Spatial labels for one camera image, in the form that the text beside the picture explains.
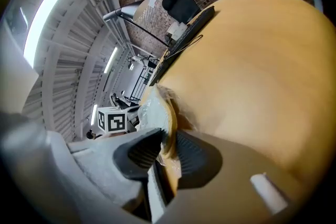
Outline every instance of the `keyboard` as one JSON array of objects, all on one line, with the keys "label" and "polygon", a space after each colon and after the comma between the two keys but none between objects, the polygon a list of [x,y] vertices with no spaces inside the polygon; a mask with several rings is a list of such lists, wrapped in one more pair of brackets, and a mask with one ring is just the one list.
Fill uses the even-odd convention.
[{"label": "keyboard", "polygon": [[195,21],[189,25],[187,30],[182,34],[182,36],[177,40],[177,42],[168,48],[166,51],[163,61],[157,67],[153,79],[150,82],[150,86],[153,86],[161,77],[165,74],[170,65],[177,59],[177,57],[183,52],[184,48],[187,47],[190,41],[197,35],[197,33],[210,21],[215,15],[215,7],[211,6],[204,10]]}]

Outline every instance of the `wooden table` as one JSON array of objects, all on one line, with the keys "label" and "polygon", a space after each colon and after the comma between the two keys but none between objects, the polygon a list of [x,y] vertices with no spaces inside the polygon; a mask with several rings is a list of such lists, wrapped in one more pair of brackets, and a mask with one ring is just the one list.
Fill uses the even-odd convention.
[{"label": "wooden table", "polygon": [[199,131],[251,147],[314,185],[335,149],[334,26],[302,0],[213,5],[203,38],[159,84],[187,104]]}]

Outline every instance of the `railing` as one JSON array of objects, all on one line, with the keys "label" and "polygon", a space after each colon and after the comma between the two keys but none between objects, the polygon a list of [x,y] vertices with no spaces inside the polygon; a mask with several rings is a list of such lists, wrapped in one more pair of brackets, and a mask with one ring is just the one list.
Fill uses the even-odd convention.
[{"label": "railing", "polygon": [[[159,60],[151,60],[154,64],[157,64]],[[143,91],[145,90],[149,79],[151,78],[153,74],[154,68],[143,69],[141,71],[140,76],[138,77],[138,80],[133,88],[132,94],[130,96],[130,100],[134,103],[138,103],[141,100]]]}]

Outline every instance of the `white wall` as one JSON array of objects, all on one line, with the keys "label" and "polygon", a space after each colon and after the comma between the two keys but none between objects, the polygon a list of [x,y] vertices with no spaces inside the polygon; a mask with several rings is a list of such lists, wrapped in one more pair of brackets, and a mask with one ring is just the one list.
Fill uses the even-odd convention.
[{"label": "white wall", "polygon": [[0,111],[21,113],[38,78],[4,20],[0,24]]},{"label": "white wall", "polygon": [[134,68],[133,70],[129,70],[127,65],[123,67],[122,70],[122,78],[120,80],[119,86],[117,87],[117,96],[121,97],[121,91],[125,91],[124,96],[130,97],[133,91],[133,88],[140,76],[143,66],[137,62],[133,63]]}]

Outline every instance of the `white paper sheet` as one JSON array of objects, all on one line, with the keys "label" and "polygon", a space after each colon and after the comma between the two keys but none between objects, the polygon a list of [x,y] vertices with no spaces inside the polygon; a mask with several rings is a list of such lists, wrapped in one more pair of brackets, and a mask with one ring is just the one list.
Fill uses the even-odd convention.
[{"label": "white paper sheet", "polygon": [[153,8],[156,0],[149,0],[149,5]]}]

